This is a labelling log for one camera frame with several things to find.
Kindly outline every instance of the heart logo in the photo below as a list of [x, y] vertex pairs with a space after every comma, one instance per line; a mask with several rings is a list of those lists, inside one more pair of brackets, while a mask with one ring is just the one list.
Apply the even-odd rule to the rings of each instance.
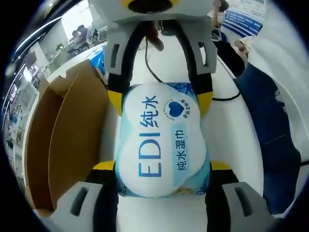
[[171, 115], [172, 117], [179, 117], [182, 114], [183, 110], [184, 108], [178, 102], [171, 101], [169, 103], [169, 115]]

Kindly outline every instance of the white wall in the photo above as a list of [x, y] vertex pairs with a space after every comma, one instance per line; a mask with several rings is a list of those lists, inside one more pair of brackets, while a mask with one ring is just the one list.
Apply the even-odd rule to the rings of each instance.
[[48, 60], [44, 54], [44, 52], [41, 49], [41, 46], [38, 42], [36, 42], [31, 48], [30, 48], [30, 52], [35, 52], [35, 56], [37, 58], [36, 60], [36, 65], [40, 68], [40, 67], [45, 67], [46, 65], [48, 65]]
[[61, 21], [58, 21], [53, 28], [45, 35], [40, 42], [41, 49], [47, 60], [51, 59], [51, 55], [57, 54], [56, 46], [59, 43], [65, 45], [68, 42], [68, 37], [64, 31]]
[[104, 12], [98, 13], [98, 9], [96, 9], [94, 0], [89, 0], [89, 9], [93, 19], [93, 26], [95, 29], [99, 30], [107, 25], [107, 19], [104, 16]]

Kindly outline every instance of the cardboard box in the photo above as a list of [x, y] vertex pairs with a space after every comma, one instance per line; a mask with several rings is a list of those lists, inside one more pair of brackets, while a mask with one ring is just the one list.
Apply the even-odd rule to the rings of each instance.
[[61, 195], [98, 163], [108, 103], [89, 60], [67, 70], [66, 78], [42, 82], [25, 156], [27, 198], [34, 208], [53, 212]]

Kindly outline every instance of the blue and white package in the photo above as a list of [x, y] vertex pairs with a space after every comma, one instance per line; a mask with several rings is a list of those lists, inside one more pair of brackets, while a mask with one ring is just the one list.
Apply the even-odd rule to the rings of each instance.
[[105, 66], [104, 66], [104, 51], [105, 46], [99, 47], [96, 50], [94, 50], [92, 53], [90, 53], [89, 56], [87, 56], [86, 59], [90, 60], [90, 63], [94, 68], [99, 68], [101, 73], [105, 75]]
[[130, 88], [123, 101], [115, 173], [122, 196], [206, 193], [210, 160], [190, 83]]

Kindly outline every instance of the window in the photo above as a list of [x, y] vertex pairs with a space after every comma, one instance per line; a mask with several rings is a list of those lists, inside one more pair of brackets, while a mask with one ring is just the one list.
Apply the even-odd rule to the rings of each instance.
[[87, 28], [92, 25], [92, 21], [93, 19], [87, 0], [83, 0], [73, 6], [61, 19], [64, 31], [69, 39], [73, 37], [72, 32], [76, 30], [78, 26], [84, 25]]

